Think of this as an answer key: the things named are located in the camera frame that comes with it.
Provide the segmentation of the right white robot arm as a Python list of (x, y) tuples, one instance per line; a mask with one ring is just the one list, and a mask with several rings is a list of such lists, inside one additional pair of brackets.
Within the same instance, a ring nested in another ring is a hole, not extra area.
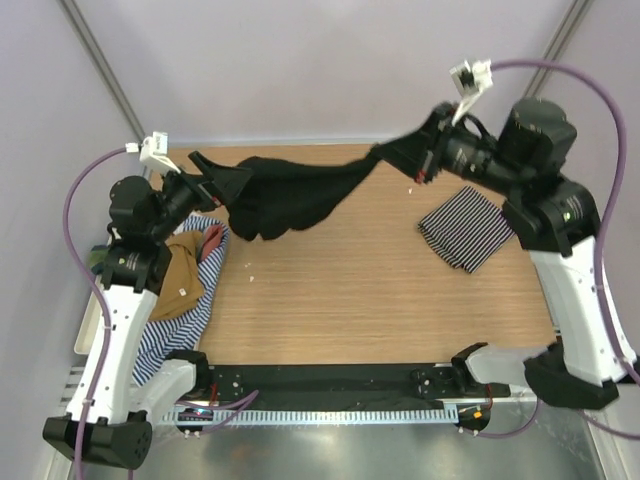
[(559, 330), (542, 350), (478, 343), (461, 351), (450, 372), (461, 395), (511, 384), (553, 407), (601, 410), (639, 370), (614, 310), (599, 302), (607, 288), (594, 255), (604, 222), (591, 193), (561, 171), (576, 136), (562, 108), (548, 100), (518, 100), (498, 136), (472, 115), (455, 120), (453, 105), (444, 102), (417, 130), (371, 150), (419, 183), (448, 171), (500, 194)]

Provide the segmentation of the black white striped tank top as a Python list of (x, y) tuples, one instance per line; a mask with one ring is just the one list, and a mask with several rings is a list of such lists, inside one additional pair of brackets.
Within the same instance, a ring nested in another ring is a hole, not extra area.
[(424, 216), (417, 228), (445, 263), (468, 274), (475, 273), (514, 236), (501, 209), (471, 186)]

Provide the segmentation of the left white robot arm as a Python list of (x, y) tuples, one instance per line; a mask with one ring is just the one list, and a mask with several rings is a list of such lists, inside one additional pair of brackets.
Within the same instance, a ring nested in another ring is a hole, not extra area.
[(131, 387), (143, 331), (171, 259), (167, 239), (192, 212), (234, 202), (252, 176), (198, 152), (189, 158), (198, 173), (189, 174), (166, 157), (142, 154), (141, 162), (163, 177), (162, 189), (129, 176), (110, 190), (112, 240), (100, 281), (90, 283), (102, 323), (65, 414), (47, 418), (43, 428), (44, 440), (72, 461), (78, 479), (86, 463), (138, 469), (159, 420), (184, 396), (199, 400), (211, 390), (207, 358), (193, 350), (172, 351), (151, 380)]

